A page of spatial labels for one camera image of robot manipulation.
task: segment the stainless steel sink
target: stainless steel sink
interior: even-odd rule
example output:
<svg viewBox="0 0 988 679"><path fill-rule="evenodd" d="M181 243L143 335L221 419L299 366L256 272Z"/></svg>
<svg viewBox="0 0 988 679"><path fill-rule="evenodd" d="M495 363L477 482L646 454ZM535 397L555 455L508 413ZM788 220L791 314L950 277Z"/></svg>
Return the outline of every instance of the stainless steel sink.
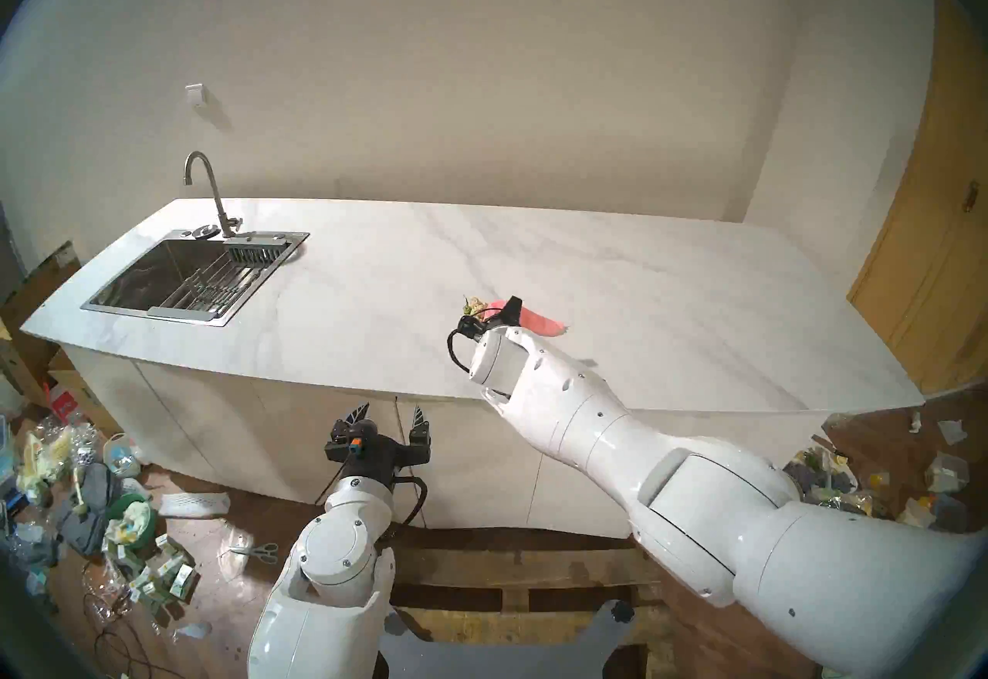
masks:
<svg viewBox="0 0 988 679"><path fill-rule="evenodd" d="M175 229L118 272L83 310L226 325L308 232L240 232L217 240Z"/></svg>

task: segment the wooden pallet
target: wooden pallet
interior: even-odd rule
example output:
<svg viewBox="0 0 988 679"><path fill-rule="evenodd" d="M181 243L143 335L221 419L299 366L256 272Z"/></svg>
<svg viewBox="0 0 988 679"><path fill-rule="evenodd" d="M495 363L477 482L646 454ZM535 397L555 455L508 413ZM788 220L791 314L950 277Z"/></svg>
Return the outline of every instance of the wooden pallet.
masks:
<svg viewBox="0 0 988 679"><path fill-rule="evenodd" d="M500 612L396 607L414 631L434 642L571 642L594 612L530 612L530 591L630 587L635 618L625 644L647 647L648 679L677 676L673 617L661 601L660 568L641 549L473 552L399 545L394 552L396 584L501 590Z"/></svg>

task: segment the black cable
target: black cable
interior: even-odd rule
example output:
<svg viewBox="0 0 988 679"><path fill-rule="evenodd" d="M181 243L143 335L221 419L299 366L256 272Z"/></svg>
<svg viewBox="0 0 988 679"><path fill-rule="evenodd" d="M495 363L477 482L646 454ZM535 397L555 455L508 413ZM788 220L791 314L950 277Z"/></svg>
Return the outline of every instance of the black cable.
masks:
<svg viewBox="0 0 988 679"><path fill-rule="evenodd" d="M470 372L470 368L467 368L466 365L464 365L463 363L459 362L459 358L457 358L457 353L455 353L455 351L452 349L452 337L454 337L455 335L458 335L458 334L459 334L459 328L454 328L452 331L450 331L450 335L448 335L446 337L446 348L448 349L448 352L450 352L450 359L454 363L456 363L457 366L465 374L468 374Z"/></svg>
<svg viewBox="0 0 988 679"><path fill-rule="evenodd" d="M96 663L99 666L100 670L104 672L104 674L110 676L111 672L107 671L106 666L103 664L102 660L100 659L99 647L102 642L104 642L105 640L109 640L110 637L116 637L118 640L120 640L120 644L122 645L123 650L117 649L113 644L109 642L107 642L107 647L109 647L109 649L111 649L113 652L118 654L124 660L127 660L127 669L125 669L124 672L125 674L127 674L127 676L132 677L134 675L134 665L141 665L147 669L147 675L149 679L150 677L154 676L155 671L164 671L167 674L171 674L173 676L179 677L179 679L185 679L185 676L183 674L180 674L178 671L174 671L171 668L165 668L165 666L159 666L156 663L152 663L150 660L148 660L147 650L144 649L144 645L141 643L140 637L137 635L137 632L134 631L134 627L131 626L131 624L129 624L127 621L122 620L122 616L120 614L113 614L109 622L107 622L106 626L102 628L102 631L100 630L99 627L94 626L92 620L87 615L87 610L86 610L87 597L96 599L107 607L109 607L109 605L107 605L107 603L101 597L97 596L96 594L93 594L92 592L87 591L85 594L82 595L83 615L85 616L86 621L89 623L89 625L93 627L93 631L99 632L97 633L95 640L93 640L93 656L96 658ZM111 631L111 627L114 626L116 623L122 623L124 626L126 626L129 629L130 635L134 637L134 641L137 643L137 647L138 649L140 649L140 654L143 655L143 658L134 657L133 655L131 655L130 648L127 646L127 641L115 631Z"/></svg>
<svg viewBox="0 0 988 679"><path fill-rule="evenodd" d="M470 368L467 368L466 365L464 365L463 363L459 362L459 357L457 357L457 353L452 348L452 337L454 337L455 335L457 335L457 333L460 333L461 332L460 331L460 328L464 324L462 321L464 321L464 318L465 317L473 317L476 320L476 324L477 325L480 325L480 323L484 323L484 322L487 322L487 320L494 319L494 316L495 315L491 315L487 319L481 320L479 317L477 317L478 314L484 314L484 312L498 312L498 313L500 313L502 310L504 310L504 307L502 307L502 306L487 306L487 307L484 307L483 310L477 310L477 312L473 312L473 314L464 315L464 317L461 317L460 318L460 323L457 325L457 327L454 328L450 332L450 335L448 335L446 337L446 348L447 348L447 351L450 353L450 359L457 365L457 368L459 368L459 370L463 371L465 374L468 374L470 372Z"/></svg>
<svg viewBox="0 0 988 679"><path fill-rule="evenodd" d="M426 502L426 496L429 495L429 488L425 484L425 480L420 478L420 476L397 476L394 478L395 484L397 483L414 483L418 485L419 489L419 500L415 502L415 508L412 509L412 513L409 514L402 525L408 525L413 519L418 516L418 513L422 511L422 504Z"/></svg>
<svg viewBox="0 0 988 679"><path fill-rule="evenodd" d="M320 500L317 500L313 504L313 506L318 506L320 503L326 500L323 496L326 495L326 491L329 490L329 488L331 488L334 484L336 484L336 480L340 476L340 472L343 471L344 466L347 466L347 462L349 462L351 455L353 455L353 453L351 452L347 453L347 458L344 458L342 464L340 464L339 469L336 469L336 473L333 474L333 478L329 480L329 484L326 485L324 488L322 488L322 492L319 493Z"/></svg>

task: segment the marble surface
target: marble surface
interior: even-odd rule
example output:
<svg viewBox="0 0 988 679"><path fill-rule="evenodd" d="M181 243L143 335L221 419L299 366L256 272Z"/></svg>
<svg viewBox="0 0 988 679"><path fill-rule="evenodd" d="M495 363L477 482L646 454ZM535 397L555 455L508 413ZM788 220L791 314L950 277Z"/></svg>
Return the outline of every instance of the marble surface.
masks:
<svg viewBox="0 0 988 679"><path fill-rule="evenodd" d="M244 229L307 231L223 328L80 310L171 229L175 201L86 264L24 329L136 360L273 381L477 397L447 357L464 296L521 296L630 408L855 411L922 397L783 236L750 224L434 204L233 199ZM472 345L457 339L462 359Z"/></svg>

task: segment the faucet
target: faucet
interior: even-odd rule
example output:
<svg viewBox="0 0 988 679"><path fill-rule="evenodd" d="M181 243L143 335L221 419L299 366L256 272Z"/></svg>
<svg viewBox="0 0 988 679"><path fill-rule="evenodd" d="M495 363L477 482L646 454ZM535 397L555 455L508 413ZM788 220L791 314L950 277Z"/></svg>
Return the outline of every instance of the faucet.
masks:
<svg viewBox="0 0 988 679"><path fill-rule="evenodd" d="M219 198L219 188L217 187L217 178L212 174L212 166L210 165L210 159L204 154L199 152L199 150L193 150L189 153L189 157L186 158L186 171L185 171L185 183L187 185L192 184L192 164L196 158L201 159L203 166L205 166L205 173L210 178L210 187L212 188L212 199L217 202L217 213L219 214L219 226L223 230L223 237L234 237L236 232L233 231L235 227L240 227L242 218L230 218L226 215L223 210L223 202Z"/></svg>

